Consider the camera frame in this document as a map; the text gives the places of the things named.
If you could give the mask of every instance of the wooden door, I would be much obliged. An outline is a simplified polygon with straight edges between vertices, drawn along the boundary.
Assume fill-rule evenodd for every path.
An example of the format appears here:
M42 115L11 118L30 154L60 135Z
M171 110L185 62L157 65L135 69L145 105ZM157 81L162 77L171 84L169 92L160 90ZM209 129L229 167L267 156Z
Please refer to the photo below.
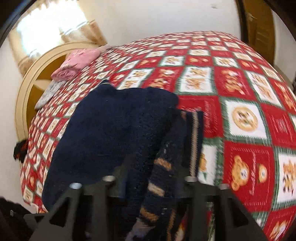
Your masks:
M274 63L274 20L270 7L263 0L243 0L248 28L248 45Z

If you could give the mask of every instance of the black metal frame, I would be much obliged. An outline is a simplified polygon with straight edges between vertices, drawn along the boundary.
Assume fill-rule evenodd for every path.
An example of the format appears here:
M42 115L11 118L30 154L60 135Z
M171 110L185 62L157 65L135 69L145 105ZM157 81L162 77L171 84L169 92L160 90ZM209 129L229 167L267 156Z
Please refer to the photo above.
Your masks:
M116 170L117 175L83 187L69 188L56 202L48 214L25 215L29 227L34 230L30 241L83 241L86 239L86 223L91 220L92 241L116 241L116 230L108 215L109 205L125 197L127 171L124 166ZM227 188L201 184L196 177L187 176L181 169L177 177L176 201L189 202L188 225L185 240L207 241L206 202L214 203L216 241L264 241L261 228L250 213ZM86 207L90 207L90 217Z

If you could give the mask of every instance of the gray folded cloth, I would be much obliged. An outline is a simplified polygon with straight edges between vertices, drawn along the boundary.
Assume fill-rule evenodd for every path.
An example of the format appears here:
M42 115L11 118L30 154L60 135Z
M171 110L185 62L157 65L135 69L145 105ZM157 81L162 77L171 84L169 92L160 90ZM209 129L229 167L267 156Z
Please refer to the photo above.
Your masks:
M59 88L65 83L66 81L56 82L52 80L46 90L44 91L43 95L40 97L38 102L35 105L35 110L41 109L45 104L50 101L50 99L54 96L54 94L59 90Z

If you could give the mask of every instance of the dark blue cloth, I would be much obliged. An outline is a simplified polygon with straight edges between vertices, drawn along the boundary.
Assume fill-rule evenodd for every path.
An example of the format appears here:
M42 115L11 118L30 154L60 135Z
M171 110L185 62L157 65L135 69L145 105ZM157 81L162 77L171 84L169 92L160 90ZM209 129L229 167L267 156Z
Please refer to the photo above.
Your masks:
M103 82L77 106L57 145L42 201L50 210L73 182L93 184L134 155L129 194L140 208L153 160L176 115L178 97L157 88L116 90Z

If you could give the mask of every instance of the window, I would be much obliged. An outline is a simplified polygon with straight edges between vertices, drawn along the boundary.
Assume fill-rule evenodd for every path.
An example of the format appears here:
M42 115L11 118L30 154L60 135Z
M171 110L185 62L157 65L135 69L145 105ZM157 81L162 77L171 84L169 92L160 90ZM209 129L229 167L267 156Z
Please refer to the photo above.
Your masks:
M60 0L34 9L16 28L26 54L31 57L62 44L61 33L69 34L86 23L77 1Z

